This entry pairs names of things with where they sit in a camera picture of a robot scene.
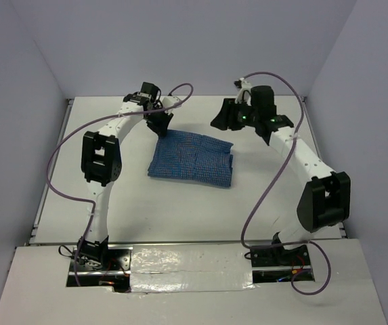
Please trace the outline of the blue checked long sleeve shirt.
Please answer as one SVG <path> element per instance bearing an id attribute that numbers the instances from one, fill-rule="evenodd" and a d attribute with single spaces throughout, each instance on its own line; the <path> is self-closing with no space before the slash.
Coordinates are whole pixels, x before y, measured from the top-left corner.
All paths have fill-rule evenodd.
<path id="1" fill-rule="evenodd" d="M 230 188 L 233 145 L 208 135 L 169 130 L 157 140 L 148 176 Z"/>

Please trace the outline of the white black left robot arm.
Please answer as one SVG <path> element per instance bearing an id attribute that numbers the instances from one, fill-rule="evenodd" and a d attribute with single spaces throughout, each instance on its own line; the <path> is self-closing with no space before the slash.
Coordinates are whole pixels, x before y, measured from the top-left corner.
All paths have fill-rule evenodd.
<path id="1" fill-rule="evenodd" d="M 164 137 L 180 99 L 168 95 L 159 99 L 160 89 L 144 82 L 142 88 L 126 95 L 116 116 L 97 131 L 83 136 L 81 170 L 88 185 L 89 199 L 94 201 L 86 234 L 78 241 L 78 256 L 93 269 L 105 268 L 108 252 L 108 207 L 110 193 L 122 171 L 121 144 L 142 120 L 157 136 Z"/>

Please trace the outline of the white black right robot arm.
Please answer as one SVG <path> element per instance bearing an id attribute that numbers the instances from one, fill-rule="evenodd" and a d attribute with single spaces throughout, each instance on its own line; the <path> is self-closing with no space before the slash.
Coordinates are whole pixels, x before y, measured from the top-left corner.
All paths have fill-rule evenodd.
<path id="1" fill-rule="evenodd" d="M 349 218 L 351 180 L 345 172 L 329 167 L 300 138 L 299 124 L 278 114 L 270 86 L 237 81 L 236 87 L 238 95 L 224 99 L 211 126 L 222 131 L 254 128 L 255 133 L 284 159 L 277 174 L 290 168 L 303 186 L 295 219 L 272 240 L 272 259 L 286 265 L 294 258 L 295 249 L 307 244 L 315 233 Z"/>

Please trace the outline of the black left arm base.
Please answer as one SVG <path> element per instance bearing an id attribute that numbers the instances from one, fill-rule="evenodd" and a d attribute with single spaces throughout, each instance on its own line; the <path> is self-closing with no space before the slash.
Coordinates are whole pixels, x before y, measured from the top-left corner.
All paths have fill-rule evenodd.
<path id="1" fill-rule="evenodd" d="M 89 257 L 79 256 L 74 260 L 75 247 L 66 245 L 58 247 L 58 254 L 70 259 L 66 287 L 77 287 L 74 268 L 81 287 L 108 287 L 116 293 L 131 291 L 131 258 L 132 247 L 110 246 L 104 262 Z"/>

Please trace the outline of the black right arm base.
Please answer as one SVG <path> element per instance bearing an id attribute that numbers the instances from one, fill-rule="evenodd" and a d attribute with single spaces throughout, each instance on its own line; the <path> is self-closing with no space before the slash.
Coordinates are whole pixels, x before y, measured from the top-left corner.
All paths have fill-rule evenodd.
<path id="1" fill-rule="evenodd" d="M 251 262 L 254 284 L 290 282 L 294 275 L 296 281 L 314 281 L 306 245 L 291 250 L 255 246 L 244 254 L 244 258 Z"/>

